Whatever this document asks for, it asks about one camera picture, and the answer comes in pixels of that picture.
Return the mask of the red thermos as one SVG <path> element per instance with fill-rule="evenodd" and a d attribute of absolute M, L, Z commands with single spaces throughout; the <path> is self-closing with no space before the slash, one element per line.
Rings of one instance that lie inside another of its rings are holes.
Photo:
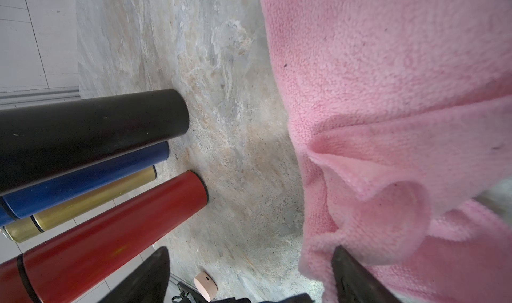
<path fill-rule="evenodd" d="M 1 301 L 73 302 L 207 203 L 184 172 L 1 264 Z"/>

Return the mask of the black thermos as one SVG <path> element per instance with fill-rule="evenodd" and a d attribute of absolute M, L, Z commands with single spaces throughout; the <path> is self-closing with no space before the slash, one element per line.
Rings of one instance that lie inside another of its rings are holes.
<path fill-rule="evenodd" d="M 174 89 L 1 111 L 1 195 L 183 136 Z"/>

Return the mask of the gold thermos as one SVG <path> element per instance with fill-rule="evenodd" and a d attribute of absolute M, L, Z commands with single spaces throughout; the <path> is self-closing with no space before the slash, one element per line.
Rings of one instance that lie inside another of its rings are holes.
<path fill-rule="evenodd" d="M 1 232 L 16 243 L 23 243 L 75 217 L 85 214 L 157 178 L 154 166 L 78 196 L 57 206 L 1 227 Z"/>

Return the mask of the pink cloth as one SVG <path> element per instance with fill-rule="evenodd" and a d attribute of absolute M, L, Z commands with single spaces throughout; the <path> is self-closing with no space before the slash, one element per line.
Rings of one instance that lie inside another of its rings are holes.
<path fill-rule="evenodd" d="M 344 247 L 424 302 L 510 302 L 511 0 L 261 0 L 305 195 L 299 269 Z"/>

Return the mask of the blue thermos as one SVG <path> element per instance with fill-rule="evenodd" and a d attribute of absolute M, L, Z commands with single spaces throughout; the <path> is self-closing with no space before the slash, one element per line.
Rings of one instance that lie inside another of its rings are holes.
<path fill-rule="evenodd" d="M 1 197 L 1 225 L 27 218 L 169 158 L 161 142 Z"/>

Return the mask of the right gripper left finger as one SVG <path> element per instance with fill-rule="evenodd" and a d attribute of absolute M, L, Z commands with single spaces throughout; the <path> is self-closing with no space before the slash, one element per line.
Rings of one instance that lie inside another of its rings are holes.
<path fill-rule="evenodd" d="M 169 251 L 166 247 L 160 247 L 107 296 L 101 299 L 100 303 L 163 303 L 169 277 Z"/>

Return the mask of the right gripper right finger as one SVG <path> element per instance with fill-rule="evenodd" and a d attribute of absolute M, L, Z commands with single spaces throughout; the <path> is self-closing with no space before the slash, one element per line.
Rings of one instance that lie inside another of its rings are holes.
<path fill-rule="evenodd" d="M 400 303 L 344 247 L 334 250 L 331 266 L 338 302 Z"/>

